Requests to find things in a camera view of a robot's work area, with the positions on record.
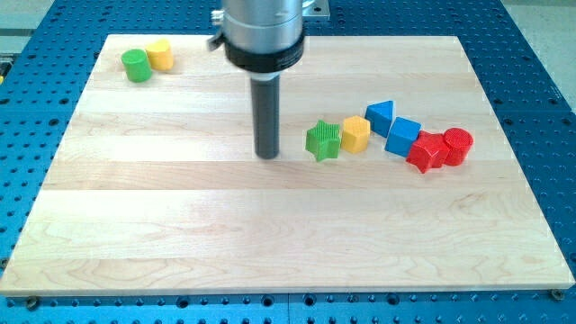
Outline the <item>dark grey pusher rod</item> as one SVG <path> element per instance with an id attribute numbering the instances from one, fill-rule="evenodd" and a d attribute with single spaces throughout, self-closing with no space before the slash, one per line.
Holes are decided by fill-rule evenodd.
<path id="1" fill-rule="evenodd" d="M 279 152 L 280 76 L 250 75 L 254 149 L 258 157 L 272 159 Z"/>

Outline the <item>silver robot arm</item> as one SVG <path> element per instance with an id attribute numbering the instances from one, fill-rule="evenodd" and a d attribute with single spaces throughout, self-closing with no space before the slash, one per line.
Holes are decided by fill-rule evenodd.
<path id="1" fill-rule="evenodd" d="M 226 59 L 249 74 L 259 158 L 279 154 L 280 75 L 302 58 L 304 19 L 329 17 L 328 0 L 222 0 L 211 12 L 218 30 L 208 49 L 223 47 Z"/>

